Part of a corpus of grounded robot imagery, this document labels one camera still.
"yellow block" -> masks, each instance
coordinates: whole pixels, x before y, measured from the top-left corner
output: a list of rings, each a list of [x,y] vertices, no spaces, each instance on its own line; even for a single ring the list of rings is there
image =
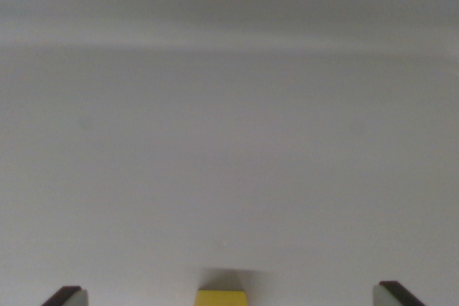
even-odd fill
[[[247,306],[244,292],[199,290],[194,306]]]

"yellow object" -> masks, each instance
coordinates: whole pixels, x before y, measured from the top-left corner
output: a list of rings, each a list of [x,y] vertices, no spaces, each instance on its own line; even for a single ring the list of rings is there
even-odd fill
[[[244,292],[198,290],[194,306],[247,306]]]

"black edge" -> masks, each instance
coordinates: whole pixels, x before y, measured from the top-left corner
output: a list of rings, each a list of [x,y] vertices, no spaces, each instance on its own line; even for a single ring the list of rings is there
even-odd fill
[[[379,285],[383,286],[395,299],[399,300],[403,306],[425,306],[409,290],[398,281],[381,281]]]
[[[62,306],[72,295],[80,291],[80,286],[64,286],[50,297],[42,306]]]

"white surface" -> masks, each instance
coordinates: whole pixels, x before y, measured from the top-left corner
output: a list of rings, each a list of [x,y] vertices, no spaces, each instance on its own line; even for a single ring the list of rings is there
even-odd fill
[[[0,304],[459,298],[459,0],[0,2]]]

